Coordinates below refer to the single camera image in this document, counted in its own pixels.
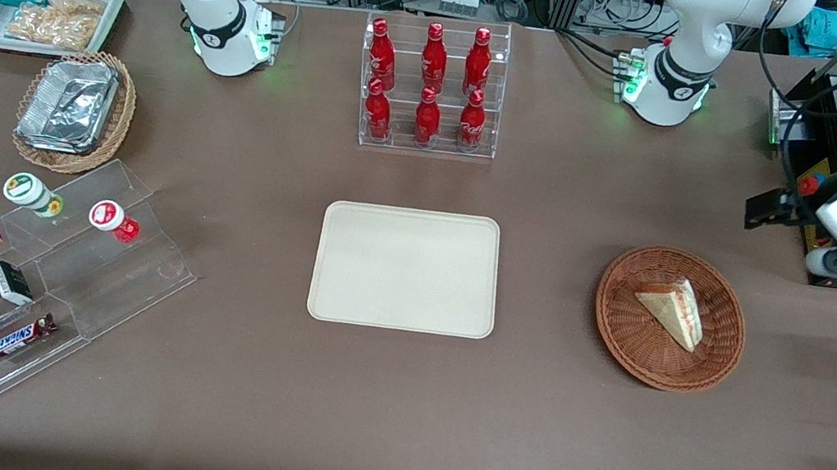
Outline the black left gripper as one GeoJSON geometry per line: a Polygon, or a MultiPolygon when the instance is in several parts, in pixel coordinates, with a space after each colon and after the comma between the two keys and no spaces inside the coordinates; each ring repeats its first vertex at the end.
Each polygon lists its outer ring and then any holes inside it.
{"type": "Polygon", "coordinates": [[[788,190],[773,189],[746,201],[743,218],[745,230],[762,226],[796,226],[797,204],[788,190]]]}

